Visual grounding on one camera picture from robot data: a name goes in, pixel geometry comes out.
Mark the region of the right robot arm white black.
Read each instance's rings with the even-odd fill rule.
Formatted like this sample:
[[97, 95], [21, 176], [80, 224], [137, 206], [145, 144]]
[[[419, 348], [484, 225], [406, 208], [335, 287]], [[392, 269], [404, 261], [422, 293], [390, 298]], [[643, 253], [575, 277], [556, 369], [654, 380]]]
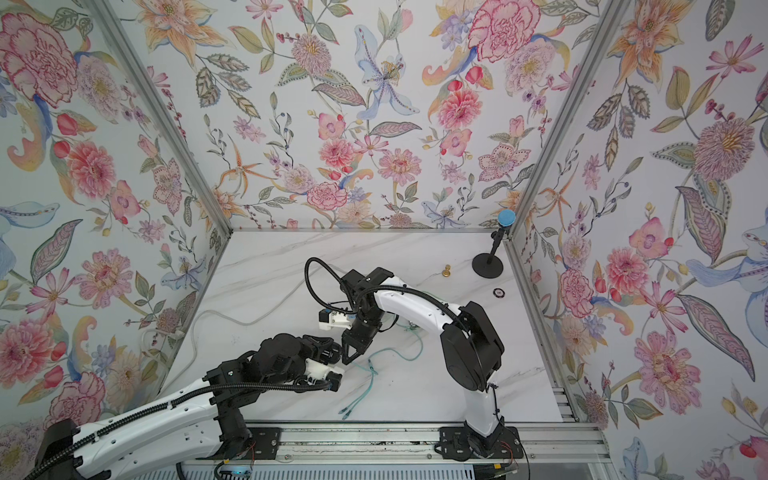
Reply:
[[[337, 282], [346, 308], [335, 306], [315, 292], [310, 268], [318, 266]], [[363, 275], [351, 270], [339, 275], [328, 263], [311, 257], [304, 264], [304, 282], [310, 296], [323, 307], [331, 327], [343, 328], [341, 362], [350, 365], [365, 354], [383, 332], [389, 314], [439, 336], [450, 377], [465, 392], [463, 431], [467, 441], [485, 451], [500, 441], [504, 425], [491, 380], [502, 365], [503, 342], [484, 308], [476, 302], [449, 303], [418, 290], [389, 270], [376, 268]]]

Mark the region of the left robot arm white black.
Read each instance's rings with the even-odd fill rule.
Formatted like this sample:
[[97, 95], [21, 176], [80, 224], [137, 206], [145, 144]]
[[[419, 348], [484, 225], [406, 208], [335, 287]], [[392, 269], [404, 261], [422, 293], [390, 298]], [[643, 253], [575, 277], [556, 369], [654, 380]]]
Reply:
[[335, 391], [343, 349], [330, 337], [278, 334], [141, 408], [44, 433], [30, 479], [131, 479], [194, 459], [232, 460], [255, 443], [242, 408], [269, 392]]

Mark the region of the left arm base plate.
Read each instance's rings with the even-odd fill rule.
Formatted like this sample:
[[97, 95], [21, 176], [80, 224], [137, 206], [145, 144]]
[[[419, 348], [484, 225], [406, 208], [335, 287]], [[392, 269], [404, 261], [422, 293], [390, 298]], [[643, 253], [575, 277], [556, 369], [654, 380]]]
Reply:
[[247, 458], [275, 460], [282, 429], [278, 427], [245, 428], [224, 436], [217, 454], [224, 460]]

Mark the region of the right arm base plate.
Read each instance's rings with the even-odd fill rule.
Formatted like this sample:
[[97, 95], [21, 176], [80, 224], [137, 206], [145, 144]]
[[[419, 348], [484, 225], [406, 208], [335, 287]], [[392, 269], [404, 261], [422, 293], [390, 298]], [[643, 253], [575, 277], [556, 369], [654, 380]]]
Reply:
[[523, 459], [525, 453], [516, 428], [499, 424], [487, 437], [468, 425], [441, 427], [434, 451], [443, 459], [466, 462], [470, 459]]

